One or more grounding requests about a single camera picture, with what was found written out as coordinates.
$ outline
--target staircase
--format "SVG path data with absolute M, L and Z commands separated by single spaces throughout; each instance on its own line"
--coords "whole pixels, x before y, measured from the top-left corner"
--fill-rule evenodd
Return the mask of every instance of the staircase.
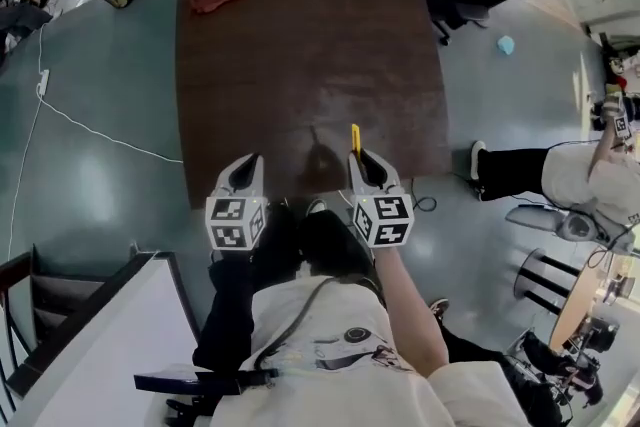
M 0 398 L 0 420 L 4 425 L 16 411 L 16 403 L 24 398 L 69 342 L 153 256 L 152 253 L 133 251 L 129 262 L 109 278 L 42 272 L 35 246 L 28 253 L 0 266 L 4 336 L 9 349 L 9 358 L 2 358 L 0 365 L 4 391 L 4 397 Z M 32 333 L 35 333 L 35 344 L 33 337 L 29 344 L 22 336 L 14 322 L 15 308 L 9 303 L 9 289 L 26 279 L 31 288 L 32 314 L 29 320 Z
M 45 343 L 105 281 L 94 277 L 32 273 L 31 302 L 38 345 Z

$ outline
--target gray floor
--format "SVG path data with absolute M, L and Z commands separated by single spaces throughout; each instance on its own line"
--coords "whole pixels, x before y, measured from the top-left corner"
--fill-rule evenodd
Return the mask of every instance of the gray floor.
M 47 101 L 114 138 L 180 158 L 175 2 L 136 0 L 117 11 L 94 0 L 52 23 L 43 38 L 43 67 L 51 68 Z M 504 34 L 516 43 L 510 57 L 496 47 Z M 5 244 L 37 107 L 37 43 L 32 36 L 21 44 L 0 74 Z M 594 87 L 603 83 L 597 47 L 524 1 L 493 10 L 488 29 L 455 32 L 440 56 L 458 172 L 466 171 L 466 150 L 478 138 L 495 149 L 579 139 L 574 82 L 581 62 Z M 426 300 L 451 298 L 448 326 L 498 349 L 532 324 L 548 335 L 552 318 L 514 299 L 515 270 L 536 247 L 576 263 L 589 248 L 507 224 L 504 215 L 516 200 L 479 203 L 454 176 L 419 178 L 416 194 L 435 196 L 438 209 L 417 214 L 402 252 Z M 344 212 L 337 196 L 331 205 Z M 126 261 L 133 240 L 178 254 L 189 298 L 203 321 L 213 295 L 205 272 L 209 243 L 202 212 L 189 209 L 182 167 L 114 145 L 43 107 L 22 180 L 12 256 L 35 243 L 52 271 L 106 275 Z

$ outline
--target chair leg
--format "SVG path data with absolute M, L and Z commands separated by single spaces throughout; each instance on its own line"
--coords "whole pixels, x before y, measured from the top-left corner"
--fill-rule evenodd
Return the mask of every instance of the chair leg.
M 447 29 L 443 27 L 443 25 L 438 20 L 432 20 L 433 25 L 435 25 L 438 30 L 442 33 L 442 37 L 440 38 L 440 43 L 442 43 L 445 47 L 449 46 L 449 42 L 451 41 L 451 36 L 447 32 Z

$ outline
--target desk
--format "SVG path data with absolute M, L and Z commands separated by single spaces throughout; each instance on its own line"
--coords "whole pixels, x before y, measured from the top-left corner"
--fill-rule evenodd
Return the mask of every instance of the desk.
M 571 289 L 545 278 L 546 265 L 574 276 L 576 280 Z M 559 352 L 562 350 L 562 344 L 571 338 L 584 320 L 585 315 L 591 311 L 591 305 L 600 281 L 602 281 L 600 265 L 591 268 L 587 264 L 580 270 L 549 258 L 542 250 L 535 249 L 522 264 L 513 290 L 517 298 L 526 297 L 557 316 L 549 347 Z M 533 291 L 536 285 L 565 298 L 564 305 L 560 308 L 540 297 Z
M 179 0 L 176 88 L 192 208 L 250 152 L 271 197 L 346 187 L 351 123 L 402 178 L 450 171 L 425 0 Z

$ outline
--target person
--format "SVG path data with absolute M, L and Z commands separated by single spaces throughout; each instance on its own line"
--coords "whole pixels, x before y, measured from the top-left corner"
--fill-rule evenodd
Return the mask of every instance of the person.
M 532 192 L 561 208 L 593 202 L 596 210 L 622 225 L 640 221 L 640 164 L 612 151 L 609 119 L 598 144 L 560 144 L 544 149 L 471 149 L 471 183 L 481 201 Z
M 538 370 L 546 375 L 561 377 L 573 389 L 584 393 L 588 406 L 594 406 L 602 400 L 604 391 L 598 376 L 599 365 L 595 359 L 583 354 L 578 361 L 574 361 L 570 356 L 556 354 L 531 331 L 525 334 L 522 349 Z
M 514 366 L 512 360 L 501 352 L 485 349 L 451 333 L 443 324 L 444 314 L 449 308 L 448 299 L 439 299 L 430 308 L 440 326 L 451 363 L 495 361 L 504 372 L 504 376 L 531 427 L 561 427 L 563 425 L 562 413 L 554 400 L 550 384 L 525 379 Z
M 622 97 L 622 105 L 627 114 L 630 127 L 637 129 L 637 122 L 640 121 L 640 97 L 624 94 Z M 591 128 L 596 132 L 602 132 L 606 128 L 606 123 L 602 119 L 603 107 L 603 100 L 595 102 L 591 107 Z
M 222 397 L 216 425 L 528 425 L 499 365 L 449 364 L 397 249 L 373 254 L 375 268 L 316 200 L 299 225 L 272 203 L 251 257 L 214 261 L 216 295 L 194 365 L 222 375 L 278 371 L 273 386 Z M 303 259 L 311 276 L 296 279 Z
M 40 9 L 46 0 L 30 0 L 13 6 L 0 7 L 0 42 L 4 48 L 9 33 L 18 37 L 26 37 L 34 30 L 52 20 L 52 16 Z

